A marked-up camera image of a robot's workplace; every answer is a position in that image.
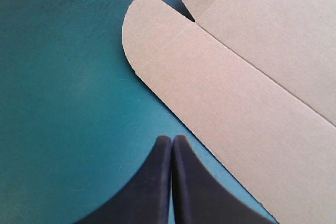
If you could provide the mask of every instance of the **beige cardboard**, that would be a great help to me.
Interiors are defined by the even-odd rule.
[[[201,27],[336,125],[336,0],[183,1],[192,15],[199,7]]]

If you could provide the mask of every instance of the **dark navy object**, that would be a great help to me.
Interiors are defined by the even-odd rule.
[[[176,136],[172,157],[176,224],[271,224],[207,171],[185,136]]]
[[[159,136],[132,179],[78,223],[167,224],[170,174],[176,224],[272,224],[207,171],[185,136]]]
[[[172,143],[159,136],[131,180],[109,201],[77,222],[99,224],[167,224]]]

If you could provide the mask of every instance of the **cardboard box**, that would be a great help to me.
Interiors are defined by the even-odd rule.
[[[280,223],[336,223],[336,1],[134,0],[136,74]]]

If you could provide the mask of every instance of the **teal table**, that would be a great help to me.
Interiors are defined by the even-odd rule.
[[[271,218],[134,74],[121,43],[131,2],[0,0],[0,223],[78,220],[160,134],[185,134],[226,188]]]

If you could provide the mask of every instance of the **unfolded cardboard box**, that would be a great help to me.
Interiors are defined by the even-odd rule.
[[[280,223],[336,223],[336,0],[134,0],[136,74]]]

